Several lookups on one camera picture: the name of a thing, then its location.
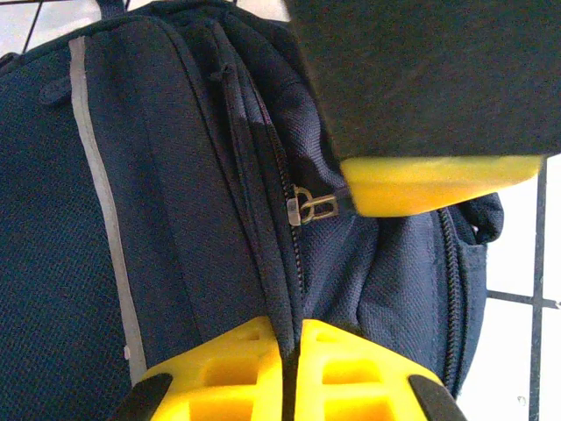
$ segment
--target white tile floor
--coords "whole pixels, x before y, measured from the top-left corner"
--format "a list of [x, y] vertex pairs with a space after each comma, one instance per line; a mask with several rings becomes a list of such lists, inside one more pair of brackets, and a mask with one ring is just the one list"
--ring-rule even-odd
[[[150, 3], [131, 0], [129, 9]], [[263, 18], [288, 20], [281, 0], [239, 0], [238, 5]], [[0, 7], [0, 56], [21, 53], [37, 4]], [[43, 4], [30, 47], [100, 18], [94, 0]], [[544, 296], [561, 301], [561, 156], [549, 161]], [[501, 238], [489, 247], [488, 287], [531, 296], [536, 238], [536, 179], [501, 192], [506, 211]], [[479, 348], [459, 404], [472, 420], [528, 419], [531, 306], [487, 300]], [[561, 419], [561, 310], [543, 312], [543, 359], [540, 419]]]

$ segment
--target gray reflective stripe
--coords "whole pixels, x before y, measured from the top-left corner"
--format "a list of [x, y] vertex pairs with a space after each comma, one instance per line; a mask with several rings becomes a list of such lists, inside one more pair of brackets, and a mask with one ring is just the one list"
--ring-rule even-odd
[[117, 209], [105, 166], [99, 149], [97, 148], [96, 136], [91, 123], [88, 106], [88, 84], [85, 69], [85, 38], [80, 37], [68, 42], [72, 60], [70, 62], [70, 82], [72, 86], [72, 108], [74, 117], [78, 124], [78, 132], [86, 153], [94, 186], [96, 187], [97, 198], [102, 207], [107, 240], [117, 281], [117, 293], [121, 306], [121, 318], [123, 319], [124, 337], [128, 346], [129, 368], [131, 370], [132, 384], [140, 381], [146, 371], [146, 358], [142, 347], [142, 338], [138, 327], [137, 313], [132, 301], [129, 278], [124, 264], [123, 245], [121, 244], [121, 234], [117, 220]]

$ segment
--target zipper track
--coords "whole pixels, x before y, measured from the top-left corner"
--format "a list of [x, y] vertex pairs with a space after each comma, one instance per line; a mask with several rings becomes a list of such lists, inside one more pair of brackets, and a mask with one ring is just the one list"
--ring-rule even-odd
[[446, 277], [448, 280], [448, 334], [446, 360], [444, 363], [444, 386], [452, 392], [458, 371], [461, 347], [461, 299], [458, 251], [454, 241], [454, 228], [451, 216], [446, 209], [437, 211], [444, 235], [444, 254], [446, 256]]
[[[256, 87], [253, 85], [253, 81], [251, 81], [253, 89], [256, 90]], [[273, 153], [274, 153], [274, 158], [276, 160], [277, 163], [277, 168], [279, 169], [279, 175], [280, 175], [280, 183], [282, 184], [282, 193], [284, 195], [284, 203], [286, 206], [286, 203], [288, 201], [288, 199], [294, 197], [294, 187], [292, 182], [290, 181], [290, 174], [288, 173], [288, 164], [287, 164], [287, 156], [284, 153], [284, 149], [282, 147], [281, 144], [281, 140], [279, 139], [279, 135], [277, 134], [276, 131], [271, 131], [270, 127], [273, 126], [273, 121], [271, 121], [271, 117], [269, 116], [269, 113], [266, 111], [266, 106], [263, 103], [263, 99], [261, 98], [261, 96], [256, 95], [257, 97], [257, 102], [259, 104], [259, 107], [261, 109], [261, 115], [263, 116], [263, 119], [265, 120], [265, 126], [266, 126], [266, 131], [269, 134], [269, 139], [271, 140], [271, 144], [273, 145]], [[294, 248], [294, 252], [295, 252], [295, 262], [296, 262], [296, 275], [298, 277], [298, 289], [300, 290], [300, 296], [301, 296], [301, 300], [302, 302], [304, 301], [304, 295], [305, 295], [305, 283], [304, 283], [304, 271], [303, 271], [303, 267], [302, 267], [302, 256], [300, 253], [300, 244], [298, 242], [298, 231], [296, 229], [296, 227], [289, 225], [290, 226], [290, 236], [292, 238], [292, 246]]]

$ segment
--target backpack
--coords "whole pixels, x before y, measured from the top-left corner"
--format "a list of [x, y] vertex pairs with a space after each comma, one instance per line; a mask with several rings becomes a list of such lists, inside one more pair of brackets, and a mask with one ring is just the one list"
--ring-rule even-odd
[[107, 418], [263, 315], [287, 375], [314, 318], [461, 388], [499, 199], [361, 217], [285, 24], [149, 4], [5, 60], [0, 121], [1, 419]]

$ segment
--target metal zipper pull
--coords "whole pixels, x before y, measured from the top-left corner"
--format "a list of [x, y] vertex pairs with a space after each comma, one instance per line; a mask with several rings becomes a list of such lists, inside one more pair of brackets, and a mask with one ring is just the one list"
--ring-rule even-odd
[[309, 224], [319, 219], [335, 217], [339, 214], [339, 205], [335, 195], [314, 198], [308, 189], [294, 186], [295, 197], [287, 200], [288, 222], [292, 226]]

